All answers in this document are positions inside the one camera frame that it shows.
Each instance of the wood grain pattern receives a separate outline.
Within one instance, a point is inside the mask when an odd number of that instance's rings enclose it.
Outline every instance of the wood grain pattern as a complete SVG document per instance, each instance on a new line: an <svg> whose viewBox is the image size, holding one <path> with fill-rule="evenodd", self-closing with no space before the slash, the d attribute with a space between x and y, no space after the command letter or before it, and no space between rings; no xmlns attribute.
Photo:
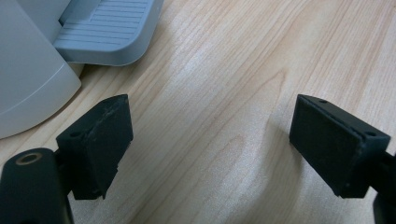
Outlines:
<svg viewBox="0 0 396 224"><path fill-rule="evenodd" d="M134 141L105 200L70 197L76 223L374 223L375 192L336 198L288 136L298 93L396 136L394 0L165 1L141 60L81 80L56 115L0 140L1 164L56 149L98 101L129 94Z"/></svg>

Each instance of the wooden table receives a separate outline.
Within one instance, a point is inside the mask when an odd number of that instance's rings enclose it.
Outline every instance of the wooden table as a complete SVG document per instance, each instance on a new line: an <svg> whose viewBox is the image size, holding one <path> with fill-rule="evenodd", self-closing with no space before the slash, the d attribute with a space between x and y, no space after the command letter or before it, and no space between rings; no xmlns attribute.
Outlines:
<svg viewBox="0 0 396 224"><path fill-rule="evenodd" d="M394 0L174 0L145 56L87 65L56 115L0 140L1 164L128 93L134 141L106 199L76 223L374 223L370 189L343 200L289 143L296 95L396 137ZM394 154L395 141L389 152Z"/></svg>

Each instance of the white plastic object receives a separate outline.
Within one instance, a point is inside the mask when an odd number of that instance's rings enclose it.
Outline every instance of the white plastic object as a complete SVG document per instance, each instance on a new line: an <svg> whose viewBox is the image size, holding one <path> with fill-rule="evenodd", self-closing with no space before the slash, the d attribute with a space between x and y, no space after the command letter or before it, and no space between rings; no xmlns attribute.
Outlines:
<svg viewBox="0 0 396 224"><path fill-rule="evenodd" d="M125 65L149 46L163 0L72 0L54 47L68 61Z"/></svg>
<svg viewBox="0 0 396 224"><path fill-rule="evenodd" d="M44 0L36 2L40 7ZM60 17L59 8L68 1L45 2L50 2L42 6L48 13L32 17L28 14L37 8L28 0L0 1L0 138L47 119L80 87L77 74L50 42L61 26L46 23Z"/></svg>

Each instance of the wood grain surface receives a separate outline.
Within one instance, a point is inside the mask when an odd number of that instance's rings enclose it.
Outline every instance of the wood grain surface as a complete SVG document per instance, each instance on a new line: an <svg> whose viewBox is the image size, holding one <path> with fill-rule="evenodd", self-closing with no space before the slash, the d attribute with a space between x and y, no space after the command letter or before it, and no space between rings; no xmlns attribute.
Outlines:
<svg viewBox="0 0 396 224"><path fill-rule="evenodd" d="M375 192L335 197L289 130L304 93L396 137L394 0L165 0L141 60L80 78L61 111L0 140L0 164L56 149L93 105L128 93L134 141L105 200L69 195L77 224L374 223Z"/></svg>

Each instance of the light wood tabletop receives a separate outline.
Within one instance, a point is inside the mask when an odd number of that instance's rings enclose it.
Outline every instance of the light wood tabletop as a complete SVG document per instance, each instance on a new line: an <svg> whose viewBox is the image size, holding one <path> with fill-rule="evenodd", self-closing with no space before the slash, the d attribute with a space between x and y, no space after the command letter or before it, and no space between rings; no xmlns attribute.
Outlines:
<svg viewBox="0 0 396 224"><path fill-rule="evenodd" d="M0 140L0 164L127 93L134 141L82 223L374 223L370 189L344 200L289 142L298 93L396 137L395 0L165 0L136 63L86 65L50 119ZM388 152L392 155L396 142Z"/></svg>

